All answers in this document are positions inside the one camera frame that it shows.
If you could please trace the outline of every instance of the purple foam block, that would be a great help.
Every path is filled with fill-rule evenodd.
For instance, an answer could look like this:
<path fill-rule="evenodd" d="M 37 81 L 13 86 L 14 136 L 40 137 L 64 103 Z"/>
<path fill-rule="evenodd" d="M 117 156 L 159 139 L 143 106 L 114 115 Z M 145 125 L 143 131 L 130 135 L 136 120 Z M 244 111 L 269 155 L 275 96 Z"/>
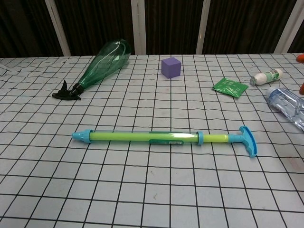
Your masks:
<path fill-rule="evenodd" d="M 181 75 L 181 62 L 176 58 L 167 58 L 161 61 L 161 73 L 167 78 Z"/>

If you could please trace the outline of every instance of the grid pattern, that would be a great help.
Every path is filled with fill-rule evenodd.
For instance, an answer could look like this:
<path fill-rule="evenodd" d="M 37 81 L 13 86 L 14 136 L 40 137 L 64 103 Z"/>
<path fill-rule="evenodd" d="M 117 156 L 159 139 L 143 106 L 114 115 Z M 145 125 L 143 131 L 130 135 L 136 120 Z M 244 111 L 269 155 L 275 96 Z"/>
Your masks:
<path fill-rule="evenodd" d="M 223 76 L 248 84 L 281 68 L 272 86 L 298 94 L 296 56 L 131 56 L 80 101 L 51 94 L 93 57 L 0 59 L 0 227 L 300 227 L 303 132 L 267 105 L 270 84 L 238 99 L 211 89 Z M 182 62 L 181 76 L 160 73 L 167 57 Z M 256 158 L 238 143 L 71 139 L 84 129 L 237 133 L 242 125 L 256 138 Z"/>

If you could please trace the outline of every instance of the plastic water bottle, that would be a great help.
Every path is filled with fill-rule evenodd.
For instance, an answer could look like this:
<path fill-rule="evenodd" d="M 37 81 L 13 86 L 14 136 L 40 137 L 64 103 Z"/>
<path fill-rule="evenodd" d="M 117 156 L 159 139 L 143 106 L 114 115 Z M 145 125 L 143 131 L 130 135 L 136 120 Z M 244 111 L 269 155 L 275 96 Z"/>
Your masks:
<path fill-rule="evenodd" d="M 304 131 L 304 100 L 285 88 L 270 87 L 268 102 Z"/>

